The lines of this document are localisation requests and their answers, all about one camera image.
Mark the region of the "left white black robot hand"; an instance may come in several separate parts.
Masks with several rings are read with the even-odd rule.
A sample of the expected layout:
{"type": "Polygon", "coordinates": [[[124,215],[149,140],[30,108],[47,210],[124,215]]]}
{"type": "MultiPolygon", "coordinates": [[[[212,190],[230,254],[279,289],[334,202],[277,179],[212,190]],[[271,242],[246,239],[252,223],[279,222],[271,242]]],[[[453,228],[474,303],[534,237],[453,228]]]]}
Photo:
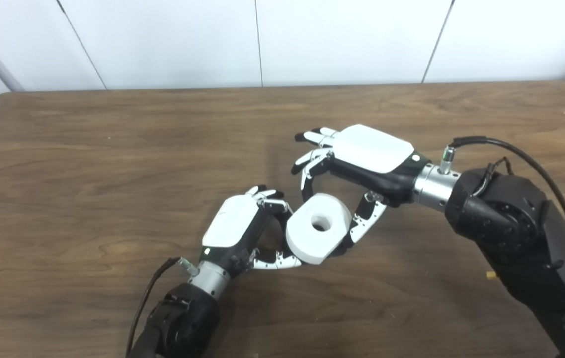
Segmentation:
{"type": "Polygon", "coordinates": [[[303,262],[285,243],[274,251],[272,261],[259,258],[257,243],[271,218],[285,232],[294,211],[284,201],[284,193],[253,186],[246,193],[234,195],[223,202],[203,235],[199,261],[212,263],[230,278],[249,269],[278,270],[300,267],[303,262]]]}

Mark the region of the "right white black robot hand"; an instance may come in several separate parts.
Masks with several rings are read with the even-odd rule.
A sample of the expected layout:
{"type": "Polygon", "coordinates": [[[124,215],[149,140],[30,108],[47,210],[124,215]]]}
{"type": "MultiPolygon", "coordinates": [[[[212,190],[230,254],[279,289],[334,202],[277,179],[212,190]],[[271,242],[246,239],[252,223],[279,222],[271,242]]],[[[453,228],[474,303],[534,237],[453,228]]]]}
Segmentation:
{"type": "Polygon", "coordinates": [[[342,131],[322,127],[296,134],[295,140],[314,145],[298,158],[291,173],[301,174],[304,201],[314,195],[315,177],[330,173],[365,188],[350,227],[330,253],[341,256],[368,233],[388,207],[413,202],[418,175],[431,163],[405,140],[362,124],[342,131]]]}

